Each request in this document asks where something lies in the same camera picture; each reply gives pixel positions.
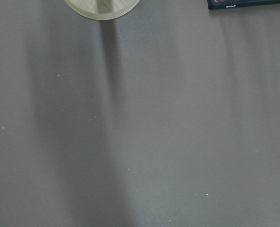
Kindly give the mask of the wooden cup tree stand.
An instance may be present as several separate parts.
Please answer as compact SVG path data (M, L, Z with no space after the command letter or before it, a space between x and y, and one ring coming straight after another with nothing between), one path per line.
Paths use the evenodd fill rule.
M112 20L130 12L140 0L65 0L79 15L94 20Z

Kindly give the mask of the black monitor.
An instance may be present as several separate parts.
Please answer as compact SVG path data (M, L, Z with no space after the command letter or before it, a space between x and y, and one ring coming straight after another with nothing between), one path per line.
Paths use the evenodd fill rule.
M209 10L215 10L280 4L280 0L208 0L207 4Z

